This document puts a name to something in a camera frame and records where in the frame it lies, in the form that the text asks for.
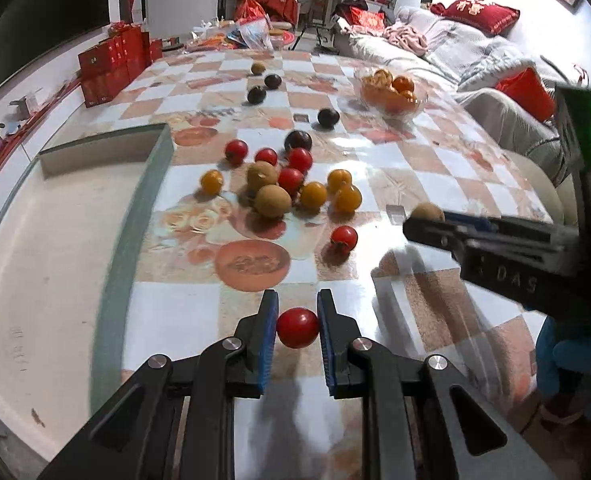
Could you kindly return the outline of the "blue gloved right hand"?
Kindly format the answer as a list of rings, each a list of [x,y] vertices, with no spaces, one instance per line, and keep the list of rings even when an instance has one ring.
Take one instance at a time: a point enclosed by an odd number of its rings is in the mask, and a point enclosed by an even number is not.
[[[591,419],[591,337],[572,338],[546,318],[536,341],[536,383],[543,415],[561,424]]]

